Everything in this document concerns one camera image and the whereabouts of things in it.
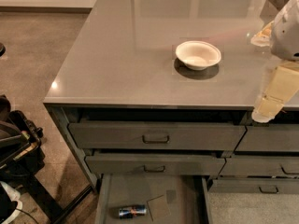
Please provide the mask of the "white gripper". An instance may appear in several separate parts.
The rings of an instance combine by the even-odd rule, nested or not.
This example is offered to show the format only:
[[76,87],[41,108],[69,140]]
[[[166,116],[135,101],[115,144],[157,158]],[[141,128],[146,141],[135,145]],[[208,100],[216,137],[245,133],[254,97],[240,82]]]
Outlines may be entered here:
[[251,117],[259,123],[274,119],[299,91],[299,0],[289,0],[274,18],[250,40],[267,47],[282,61],[269,75],[258,95]]

